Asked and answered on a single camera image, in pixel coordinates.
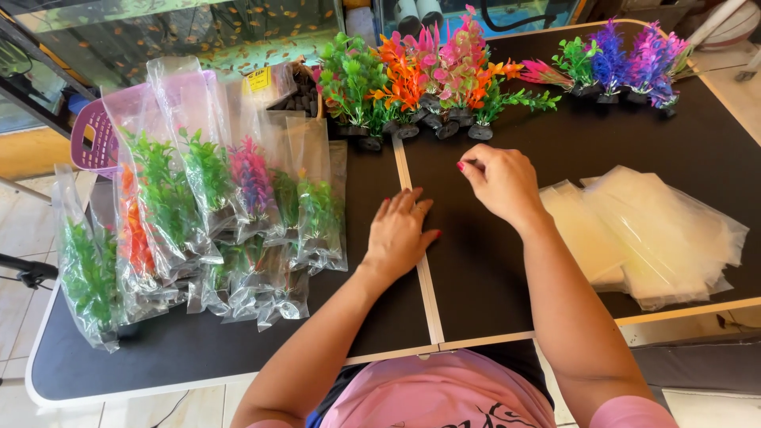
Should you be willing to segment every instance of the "person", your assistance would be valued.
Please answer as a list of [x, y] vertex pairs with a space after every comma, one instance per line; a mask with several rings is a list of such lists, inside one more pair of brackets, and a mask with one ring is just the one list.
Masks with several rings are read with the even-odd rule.
[[[457, 167], [478, 200], [523, 240], [537, 340], [578, 426], [677, 428], [654, 401], [616, 323], [543, 208], [529, 159], [518, 150], [479, 144]], [[458, 350], [342, 369], [376, 299], [441, 235], [422, 232], [433, 201], [416, 202], [421, 194], [419, 188], [404, 190], [382, 202], [365, 258], [264, 365], [231, 428], [302, 428], [326, 399], [323, 428], [556, 426], [543, 377], [531, 369], [536, 354], [500, 364], [496, 360], [505, 360], [505, 353], [489, 358], [475, 349]]]

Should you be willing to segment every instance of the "yellow label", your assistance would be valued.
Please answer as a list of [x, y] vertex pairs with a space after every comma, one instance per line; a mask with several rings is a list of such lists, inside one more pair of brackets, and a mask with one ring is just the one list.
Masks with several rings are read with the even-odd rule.
[[269, 67], [263, 69], [254, 70], [253, 73], [248, 75], [248, 85], [251, 87], [251, 91], [258, 91], [264, 89], [272, 83], [272, 73], [269, 71]]

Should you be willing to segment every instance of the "white tile floor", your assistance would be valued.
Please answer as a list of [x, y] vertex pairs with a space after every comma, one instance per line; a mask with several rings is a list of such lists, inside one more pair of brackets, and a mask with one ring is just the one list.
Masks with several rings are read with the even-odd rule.
[[[734, 75], [742, 69], [743, 64], [747, 64], [757, 49], [750, 43], [743, 43], [728, 52], [697, 53], [696, 60], [700, 69], [711, 70], [705, 72], [705, 77], [721, 92], [736, 114], [742, 116], [741, 122], [750, 126], [749, 131], [753, 135], [761, 136], [761, 120], [758, 120], [757, 107], [761, 105], [761, 77], [756, 76], [753, 80], [743, 83], [734, 81]], [[43, 177], [26, 180], [22, 184], [49, 194], [52, 182], [51, 177]], [[77, 187], [80, 195], [88, 195], [93, 182], [93, 174], [78, 173]], [[56, 264], [53, 235], [53, 210], [49, 206], [0, 187], [0, 253]], [[8, 276], [8, 272], [0, 270], [0, 276]], [[30, 355], [49, 297], [50, 292], [47, 290], [32, 291], [19, 283], [0, 279], [0, 374], [3, 377], [24, 376], [27, 357]], [[761, 307], [735, 309], [718, 314], [743, 326], [730, 324], [722, 329], [716, 321], [717, 314], [704, 314], [627, 325], [622, 327], [621, 331], [630, 346], [638, 346], [686, 337], [736, 333], [752, 327], [761, 327]], [[543, 356], [541, 361], [547, 374], [550, 393], [556, 402], [558, 426], [576, 427], [559, 393], [552, 370]], [[235, 407], [247, 386], [248, 382], [241, 382], [189, 391], [177, 410], [161, 424], [161, 428], [228, 428]], [[2, 387], [0, 428], [147, 428], [166, 417], [184, 394], [185, 391], [181, 391], [84, 407], [47, 410], [33, 404], [24, 387]], [[674, 391], [667, 395], [667, 400], [681, 428], [761, 427], [759, 398], [734, 397], [729, 394], [705, 396]]]

